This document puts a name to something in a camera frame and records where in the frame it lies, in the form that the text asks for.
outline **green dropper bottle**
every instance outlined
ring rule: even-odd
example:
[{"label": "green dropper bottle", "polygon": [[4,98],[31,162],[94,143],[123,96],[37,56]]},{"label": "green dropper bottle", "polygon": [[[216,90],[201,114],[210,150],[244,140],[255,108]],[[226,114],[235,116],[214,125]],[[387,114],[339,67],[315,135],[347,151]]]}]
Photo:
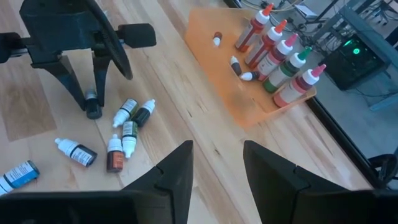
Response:
[{"label": "green dropper bottle", "polygon": [[291,79],[305,64],[305,59],[311,52],[311,47],[306,47],[301,53],[294,53],[275,69],[269,78],[262,84],[269,93],[275,93],[286,81]]}]

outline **paint bottle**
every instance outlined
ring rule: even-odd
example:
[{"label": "paint bottle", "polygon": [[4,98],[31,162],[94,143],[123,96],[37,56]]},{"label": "paint bottle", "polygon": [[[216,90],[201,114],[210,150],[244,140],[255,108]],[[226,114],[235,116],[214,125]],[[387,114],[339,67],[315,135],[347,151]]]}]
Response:
[{"label": "paint bottle", "polygon": [[293,50],[293,44],[297,38],[297,34],[293,34],[287,40],[281,40],[279,44],[273,48],[257,66],[260,72],[260,81],[264,81],[268,75],[282,63],[287,55]]},{"label": "paint bottle", "polygon": [[154,112],[155,109],[155,100],[149,100],[144,103],[141,108],[137,111],[137,113],[131,118],[131,120],[141,128],[147,122],[150,115]]},{"label": "paint bottle", "polygon": [[216,47],[220,46],[221,40],[223,39],[223,34],[220,32],[215,32],[213,36],[213,43]]},{"label": "paint bottle", "polygon": [[137,135],[138,135],[138,125],[133,121],[126,121],[123,124],[123,136],[122,136],[122,144],[123,144],[123,152],[126,159],[131,157],[131,154],[136,150],[137,144]]},{"label": "paint bottle", "polygon": [[77,161],[85,167],[92,165],[94,160],[97,158],[96,152],[75,141],[57,138],[55,143],[57,143],[58,148],[66,156]]},{"label": "paint bottle", "polygon": [[86,115],[88,119],[99,119],[102,117],[100,101],[97,99],[97,93],[93,88],[86,90]]},{"label": "paint bottle", "polygon": [[299,72],[311,50],[311,47],[306,47],[303,52],[294,53],[288,60],[285,60],[277,69],[271,72],[269,78],[262,84],[266,91],[275,93],[279,87]]},{"label": "paint bottle", "polygon": [[302,75],[292,79],[281,91],[273,97],[278,107],[287,106],[304,95],[311,87],[319,81],[319,75],[324,71],[326,65],[323,64],[314,70],[308,69]]},{"label": "paint bottle", "polygon": [[26,161],[0,177],[0,196],[22,187],[40,175],[32,161]]},{"label": "paint bottle", "polygon": [[124,154],[122,141],[117,134],[113,134],[108,143],[108,153],[106,155],[106,171],[120,172],[123,170]]},{"label": "paint bottle", "polygon": [[245,72],[241,76],[239,76],[239,78],[244,81],[251,81],[251,80],[257,80],[259,76],[260,76],[259,72]]},{"label": "paint bottle", "polygon": [[262,30],[269,21],[269,13],[273,6],[273,3],[269,4],[267,8],[259,11],[256,16],[250,20],[248,26],[243,30],[235,43],[235,47],[240,52],[246,52],[250,45],[261,35]]},{"label": "paint bottle", "polygon": [[287,21],[283,20],[277,27],[271,27],[266,34],[263,34],[261,38],[256,42],[253,49],[250,51],[244,62],[249,68],[255,68],[261,59],[266,56],[268,51],[275,47],[275,43],[282,37],[283,29],[286,26]]},{"label": "paint bottle", "polygon": [[231,64],[231,68],[234,70],[235,74],[237,76],[240,76],[242,74],[242,68],[241,65],[239,64],[238,59],[235,56],[232,56],[231,61],[229,63]]},{"label": "paint bottle", "polygon": [[118,126],[126,122],[137,111],[137,108],[138,108],[137,101],[128,98],[114,116],[113,127],[117,128]]}]

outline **orange tray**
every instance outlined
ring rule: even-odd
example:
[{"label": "orange tray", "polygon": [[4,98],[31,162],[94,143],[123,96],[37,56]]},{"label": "orange tray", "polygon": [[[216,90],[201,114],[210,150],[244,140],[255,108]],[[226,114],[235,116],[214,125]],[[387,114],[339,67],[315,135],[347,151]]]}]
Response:
[{"label": "orange tray", "polygon": [[[229,64],[233,55],[239,60],[243,72],[250,71],[244,64],[244,57],[249,51],[238,52],[234,43],[252,16],[253,12],[245,9],[195,8],[190,12],[185,34],[185,42],[192,54],[235,122],[243,128],[280,114],[316,94],[316,89],[312,88],[297,101],[279,108],[261,82],[245,82],[235,75]],[[217,31],[223,34],[219,47],[213,44]]]}]

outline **wooden table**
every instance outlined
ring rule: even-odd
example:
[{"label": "wooden table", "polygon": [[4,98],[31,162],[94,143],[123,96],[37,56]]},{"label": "wooden table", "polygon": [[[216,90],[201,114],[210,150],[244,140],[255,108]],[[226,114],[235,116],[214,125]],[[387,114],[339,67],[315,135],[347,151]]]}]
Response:
[{"label": "wooden table", "polygon": [[[38,180],[16,190],[119,190],[136,180],[184,140],[194,140],[195,180],[190,223],[259,223],[243,164],[243,142],[252,139],[298,165],[349,189],[369,184],[306,105],[250,130],[233,123],[183,41],[195,6],[225,7],[219,0],[99,1],[111,23],[150,22],[158,44],[128,50],[135,77],[112,64],[103,117],[88,120],[66,89],[49,73],[33,70],[29,56],[0,65],[0,173],[31,159]],[[0,3],[0,32],[28,36],[18,11],[22,0]],[[91,53],[66,52],[83,89],[93,80]],[[127,97],[155,98],[157,108],[140,131],[136,152],[120,174],[105,171],[112,118]],[[88,169],[58,151],[54,139],[74,139],[98,153]]]}]

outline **black mount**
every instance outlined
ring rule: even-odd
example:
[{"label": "black mount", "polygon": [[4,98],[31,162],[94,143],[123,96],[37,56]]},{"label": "black mount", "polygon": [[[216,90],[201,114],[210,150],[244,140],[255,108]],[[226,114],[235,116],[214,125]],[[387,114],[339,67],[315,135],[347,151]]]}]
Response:
[{"label": "black mount", "polygon": [[[24,0],[19,14],[30,34],[0,34],[0,63],[10,57],[29,54],[33,68],[51,73],[69,91],[89,119],[101,117],[104,106],[106,74],[114,61],[128,79],[132,72],[122,47],[156,45],[155,31],[150,24],[120,25],[113,30],[105,14],[94,0]],[[98,100],[87,103],[76,74],[64,50],[91,49]]]}]

